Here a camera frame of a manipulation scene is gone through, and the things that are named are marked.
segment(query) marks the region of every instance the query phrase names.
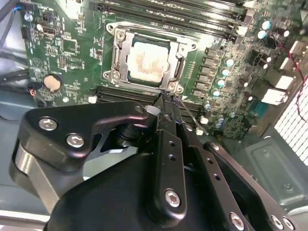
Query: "cpu socket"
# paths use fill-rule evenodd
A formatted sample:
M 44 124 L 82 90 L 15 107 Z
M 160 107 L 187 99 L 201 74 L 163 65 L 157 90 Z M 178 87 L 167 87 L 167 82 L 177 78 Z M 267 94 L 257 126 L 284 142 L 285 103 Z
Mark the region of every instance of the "cpu socket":
M 106 25 L 114 36 L 111 70 L 103 77 L 111 83 L 160 92 L 182 93 L 179 80 L 196 42 L 189 37 L 131 22 Z

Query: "green circuit board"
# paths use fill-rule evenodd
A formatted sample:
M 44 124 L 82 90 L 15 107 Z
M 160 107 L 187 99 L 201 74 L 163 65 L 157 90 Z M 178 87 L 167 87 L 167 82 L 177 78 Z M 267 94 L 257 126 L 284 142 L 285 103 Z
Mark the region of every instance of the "green circuit board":
M 257 123 L 272 107 L 256 98 L 247 100 L 247 93 L 274 68 L 273 63 L 281 54 L 279 49 L 266 46 L 258 33 L 265 21 L 270 22 L 268 34 L 275 33 L 274 28 L 298 28 L 302 2 L 21 0 L 21 4 L 31 80 L 43 83 L 48 75 L 61 79 L 57 91 L 46 87 L 37 90 L 53 106 L 88 103 L 98 86 L 157 95 L 157 91 L 113 84 L 103 77 L 111 70 L 115 39 L 107 25 L 136 23 L 163 29 L 163 38 L 169 39 L 168 33 L 172 32 L 195 42 L 196 49 L 185 57 L 178 81 L 182 91 L 177 94 L 184 102 L 202 105 L 210 111 L 207 130 L 221 130 L 226 137 L 240 138 L 247 130 L 243 127 L 244 117 Z M 301 38 L 299 33 L 291 33 L 287 39 L 292 42 Z M 268 68 L 251 64 L 252 50 L 271 57 Z M 247 87 L 243 87 L 241 78 L 247 81 Z

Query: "motherboard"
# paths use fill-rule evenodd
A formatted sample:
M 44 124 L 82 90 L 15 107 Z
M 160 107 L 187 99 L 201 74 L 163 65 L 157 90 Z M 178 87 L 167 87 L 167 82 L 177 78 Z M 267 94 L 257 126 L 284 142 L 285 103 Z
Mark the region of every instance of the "motherboard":
M 31 81 L 52 106 L 148 105 L 169 91 L 210 134 L 241 138 L 286 104 L 300 78 L 285 51 L 307 69 L 303 0 L 21 0 L 20 6 Z

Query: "ventilation grille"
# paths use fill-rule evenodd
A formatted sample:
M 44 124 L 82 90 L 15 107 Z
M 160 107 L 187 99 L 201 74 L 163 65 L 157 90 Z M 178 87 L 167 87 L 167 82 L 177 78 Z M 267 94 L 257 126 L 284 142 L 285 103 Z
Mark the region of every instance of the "ventilation grille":
M 287 107 L 275 128 L 304 164 L 308 166 L 308 123 L 300 119 L 295 103 L 296 97 Z M 308 121 L 308 85 L 302 91 L 299 108 L 303 118 Z

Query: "black metal bracket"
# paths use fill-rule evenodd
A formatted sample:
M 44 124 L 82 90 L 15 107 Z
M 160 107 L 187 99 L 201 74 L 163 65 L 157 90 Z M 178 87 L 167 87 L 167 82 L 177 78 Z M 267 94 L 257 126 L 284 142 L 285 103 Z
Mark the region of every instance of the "black metal bracket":
M 245 200 L 247 215 L 256 230 L 299 230 L 274 199 L 223 149 L 219 144 L 207 142 L 209 150 L 219 163 L 229 187 Z
M 72 224 L 68 230 L 76 230 L 82 222 L 90 222 L 93 230 L 121 230 L 125 224 L 120 220 L 110 224 L 106 213 L 116 211 L 134 231 L 208 227 L 218 231 L 298 230 L 221 146 L 202 146 L 181 119 L 179 98 L 162 92 L 153 106 L 159 111 L 154 115 L 131 101 L 36 109 L 25 114 L 11 176 L 44 201 L 52 212 L 49 227 L 57 230 L 64 223 Z M 151 132 L 151 139 L 147 139 L 149 134 L 142 139 L 145 131 Z M 140 152 L 111 167 L 106 175 L 102 172 L 82 182 L 82 168 L 96 134 L 103 135 L 103 143 L 108 141 L 106 149 L 132 143 L 141 147 Z M 118 185 L 129 186 L 128 192 L 119 195 L 126 189 L 119 190 Z M 147 199 L 143 188 L 148 188 Z M 234 192 L 244 196 L 247 212 Z M 202 199 L 195 201 L 188 193 Z M 146 205 L 142 215 L 140 204 Z M 126 210 L 131 219 L 121 217 Z M 84 214 L 89 214 L 87 221 L 80 219 Z M 204 224 L 203 216 L 210 225 Z

